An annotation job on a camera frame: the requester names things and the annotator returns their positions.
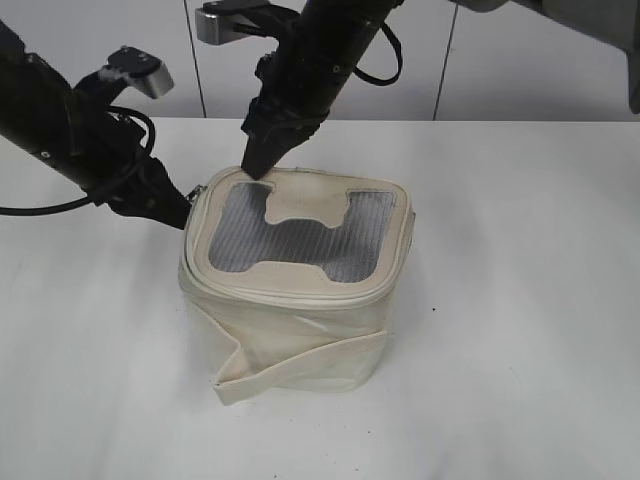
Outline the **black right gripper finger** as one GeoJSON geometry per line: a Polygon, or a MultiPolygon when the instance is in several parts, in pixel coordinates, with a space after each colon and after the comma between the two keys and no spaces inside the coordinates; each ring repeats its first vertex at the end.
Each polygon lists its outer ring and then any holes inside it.
{"type": "Polygon", "coordinates": [[[295,147],[296,140],[287,133],[249,137],[241,169],[253,180],[260,180],[295,147]]]}

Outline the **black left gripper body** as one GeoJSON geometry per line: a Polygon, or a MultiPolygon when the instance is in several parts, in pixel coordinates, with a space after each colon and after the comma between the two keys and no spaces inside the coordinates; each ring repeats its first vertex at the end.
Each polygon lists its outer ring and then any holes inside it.
{"type": "Polygon", "coordinates": [[[160,176],[168,177],[164,165],[157,158],[142,155],[114,180],[88,191],[88,196],[94,205],[106,204],[118,215],[144,218],[144,180],[160,176]]]}

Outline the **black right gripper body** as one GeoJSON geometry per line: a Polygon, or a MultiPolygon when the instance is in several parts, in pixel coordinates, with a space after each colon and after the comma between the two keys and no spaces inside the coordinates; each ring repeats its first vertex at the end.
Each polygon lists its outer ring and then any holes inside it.
{"type": "Polygon", "coordinates": [[[273,96],[257,96],[249,104],[241,130],[258,144],[291,150],[309,140],[328,115],[329,110],[311,113],[273,96]]]}

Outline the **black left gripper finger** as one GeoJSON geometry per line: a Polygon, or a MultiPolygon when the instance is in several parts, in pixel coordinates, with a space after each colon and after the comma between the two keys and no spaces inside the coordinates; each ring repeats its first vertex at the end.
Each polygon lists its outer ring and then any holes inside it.
{"type": "Polygon", "coordinates": [[[191,211],[191,202],[167,176],[144,180],[143,217],[183,230],[191,211]]]}

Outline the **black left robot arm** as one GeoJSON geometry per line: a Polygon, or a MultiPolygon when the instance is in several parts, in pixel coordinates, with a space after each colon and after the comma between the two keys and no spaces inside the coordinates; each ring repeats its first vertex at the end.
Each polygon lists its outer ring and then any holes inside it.
{"type": "Polygon", "coordinates": [[[145,114],[115,105],[127,88],[151,99],[174,86],[165,63],[131,46],[76,85],[27,51],[1,27],[1,135],[76,184],[83,197],[32,208],[4,207],[4,216],[64,213],[106,204],[116,214],[184,229],[191,203],[153,156],[156,128],[145,114]]]}

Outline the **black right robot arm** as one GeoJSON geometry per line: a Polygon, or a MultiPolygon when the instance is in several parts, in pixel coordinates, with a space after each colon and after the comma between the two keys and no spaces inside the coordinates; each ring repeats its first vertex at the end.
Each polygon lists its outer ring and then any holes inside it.
{"type": "Polygon", "coordinates": [[[262,82],[242,124],[248,136],[242,170],[263,178],[289,151],[309,140],[328,117],[351,76],[389,86],[402,72],[399,39],[386,24],[399,1],[308,1],[291,33],[263,57],[256,74],[262,82]],[[389,41],[397,71],[378,78],[358,68],[377,33],[389,41]]]}

